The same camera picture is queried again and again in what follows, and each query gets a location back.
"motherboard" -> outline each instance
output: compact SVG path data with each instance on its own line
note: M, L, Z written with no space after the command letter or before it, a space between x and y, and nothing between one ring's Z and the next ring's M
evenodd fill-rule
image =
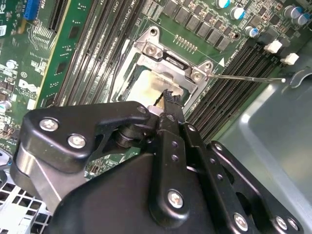
M0 0L0 147L35 108L180 95L207 143L312 38L307 0ZM92 178L138 154L90 162Z

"blue connector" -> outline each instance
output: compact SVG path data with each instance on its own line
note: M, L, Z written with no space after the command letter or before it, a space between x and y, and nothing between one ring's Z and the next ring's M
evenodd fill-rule
M28 0L24 18L27 20L34 20L39 10L40 0Z

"metal socket lever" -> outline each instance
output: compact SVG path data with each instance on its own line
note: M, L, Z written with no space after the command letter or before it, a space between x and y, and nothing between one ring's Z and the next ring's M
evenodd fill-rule
M224 76L224 75L209 75L208 78L217 78L217 79L236 79L236 80L245 80L261 83L271 83L271 82L280 82L285 83L285 78L256 78L256 77L241 77L241 76Z

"screw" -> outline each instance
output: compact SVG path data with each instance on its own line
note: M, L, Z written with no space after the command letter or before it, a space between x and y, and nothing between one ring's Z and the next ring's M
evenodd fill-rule
M145 108L143 106L138 106L137 110L140 111L143 114L146 113L146 110L145 110Z
M221 145L219 145L218 143L215 144L215 147L216 147L218 150L222 151L222 147L221 147Z
M78 135L78 134L71 135L68 138L67 142L71 147L76 148L76 149L81 149L86 145L85 139L81 135Z
M248 224L242 215L235 213L234 220L235 220L236 225L240 228L240 230L244 232L248 230Z
M170 204L177 209L183 206L182 196L176 191L171 190L168 192L168 200Z
M190 125L190 124L189 124L189 129L190 129L191 131L193 131L193 132L195 132L195 131L196 131L195 127L193 127L193 126L192 126L192 125Z
M40 121L39 126L41 129L49 132L55 131L57 128L59 128L59 124L50 118L45 118Z
M174 120L175 120L175 118L174 118L172 115L167 115L167 118L168 118L170 121L172 121L172 122L174 122Z
M275 219L281 229L287 230L286 222L281 217L277 216Z
M289 224L290 224L296 231L299 230L299 228L298 228L297 224L295 223L295 221L293 221L291 218L288 218L287 220L288 220Z

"black mechanical arm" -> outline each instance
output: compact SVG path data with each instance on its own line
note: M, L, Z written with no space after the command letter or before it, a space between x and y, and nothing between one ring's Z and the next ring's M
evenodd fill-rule
M88 161L139 147L90 181ZM50 234L304 233L299 221L219 142L205 146L179 97L33 110L11 166L53 213Z

